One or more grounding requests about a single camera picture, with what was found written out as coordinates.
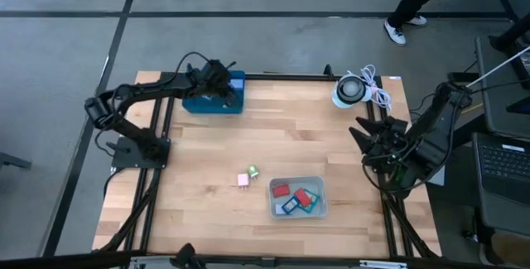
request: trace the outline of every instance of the gray floor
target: gray floor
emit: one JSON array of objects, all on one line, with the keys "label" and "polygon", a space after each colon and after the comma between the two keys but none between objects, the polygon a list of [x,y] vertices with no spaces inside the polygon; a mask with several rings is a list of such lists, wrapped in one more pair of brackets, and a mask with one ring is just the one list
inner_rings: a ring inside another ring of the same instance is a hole
[{"label": "gray floor", "polygon": [[[135,0],[133,11],[390,12],[399,0]],[[528,0],[514,0],[518,13]],[[0,10],[121,11],[124,0],[0,0]],[[428,12],[499,12],[498,0],[432,0]],[[31,159],[33,168],[0,171],[0,259],[31,257],[45,232],[84,121],[83,100],[95,90],[118,20],[0,18],[0,151]],[[132,82],[138,70],[173,70],[199,50],[247,72],[336,73],[374,64],[401,75],[416,107],[446,77],[474,60],[473,40],[510,26],[495,20],[430,20],[405,28],[397,47],[382,19],[138,18],[123,33],[109,88]],[[114,135],[102,138],[113,139]],[[63,231],[59,254],[87,252],[97,226],[110,158],[90,146]],[[469,210],[433,203],[444,255],[475,261],[476,247],[460,229]],[[452,220],[453,212],[462,220]]]}]

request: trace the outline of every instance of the plastic tray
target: plastic tray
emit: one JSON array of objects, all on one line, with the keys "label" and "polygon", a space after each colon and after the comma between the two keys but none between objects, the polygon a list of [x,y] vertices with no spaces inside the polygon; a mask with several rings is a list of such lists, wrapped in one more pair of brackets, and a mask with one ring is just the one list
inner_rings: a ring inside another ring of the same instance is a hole
[{"label": "plastic tray", "polygon": [[[278,198],[272,196],[272,189],[280,185],[289,185],[290,195]],[[276,204],[285,204],[299,188],[309,190],[320,198],[311,213],[296,208],[290,214],[276,214]],[[303,219],[303,218],[323,218],[328,213],[328,203],[325,198],[324,180],[319,176],[275,178],[272,179],[268,187],[271,215],[275,219]]]}]

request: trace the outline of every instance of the wooden tabletop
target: wooden tabletop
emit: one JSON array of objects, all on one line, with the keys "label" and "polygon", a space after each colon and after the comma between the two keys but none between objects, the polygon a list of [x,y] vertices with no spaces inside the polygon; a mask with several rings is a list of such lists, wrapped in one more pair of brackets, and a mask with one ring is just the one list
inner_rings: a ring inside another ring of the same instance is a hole
[{"label": "wooden tabletop", "polygon": [[[160,72],[141,71],[137,82]],[[191,115],[176,100],[169,161],[161,174],[149,252],[175,253],[191,243],[200,254],[285,257],[387,257],[379,192],[361,170],[361,152],[348,132],[367,117],[365,104],[339,109],[332,82],[249,80],[240,115]],[[409,119],[399,79],[383,78],[391,115]],[[137,103],[128,119],[148,127],[154,102]],[[161,111],[159,123],[165,115]],[[247,190],[237,174],[260,170]],[[102,247],[127,218],[138,169],[126,169],[108,186],[94,238]],[[273,178],[318,175],[329,211],[323,219],[273,219],[268,183]],[[440,253],[425,187],[406,199],[407,216],[429,247]],[[133,247],[139,246],[143,219]],[[398,223],[396,239],[401,242]]]}]

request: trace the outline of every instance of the blue container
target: blue container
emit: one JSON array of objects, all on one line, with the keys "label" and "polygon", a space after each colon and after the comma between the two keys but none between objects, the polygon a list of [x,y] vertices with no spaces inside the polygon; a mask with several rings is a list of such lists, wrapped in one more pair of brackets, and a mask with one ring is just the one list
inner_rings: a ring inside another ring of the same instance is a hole
[{"label": "blue container", "polygon": [[238,100],[232,107],[224,106],[224,99],[220,97],[197,97],[182,100],[182,107],[190,113],[242,113],[244,90],[245,90],[245,73],[242,70],[230,70],[230,84],[234,87]]}]

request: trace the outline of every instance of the white shoe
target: white shoe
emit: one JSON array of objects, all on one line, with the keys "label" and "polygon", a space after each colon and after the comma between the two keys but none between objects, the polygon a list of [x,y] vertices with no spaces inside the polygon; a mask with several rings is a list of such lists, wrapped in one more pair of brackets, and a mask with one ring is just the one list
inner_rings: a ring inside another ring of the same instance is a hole
[{"label": "white shoe", "polygon": [[406,21],[405,23],[413,26],[425,26],[427,24],[427,19],[422,16],[415,16],[412,19]]},{"label": "white shoe", "polygon": [[403,35],[401,28],[394,28],[388,24],[388,21],[384,22],[384,28],[387,30],[388,37],[395,42],[398,46],[404,46],[407,41]]}]

